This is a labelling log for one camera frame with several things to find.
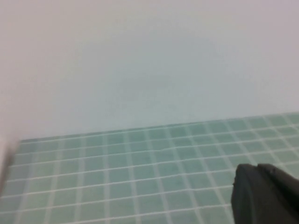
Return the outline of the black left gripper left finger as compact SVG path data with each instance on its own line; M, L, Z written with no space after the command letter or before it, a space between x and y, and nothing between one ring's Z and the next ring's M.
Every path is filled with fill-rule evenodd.
M299 203L288 202L257 165L239 164L231 207L236 224L297 224Z

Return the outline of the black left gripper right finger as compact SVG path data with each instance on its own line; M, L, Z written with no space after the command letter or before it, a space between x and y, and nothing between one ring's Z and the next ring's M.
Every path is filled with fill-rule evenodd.
M290 203L299 202L299 180L271 164L258 164L257 168L265 173L274 188Z

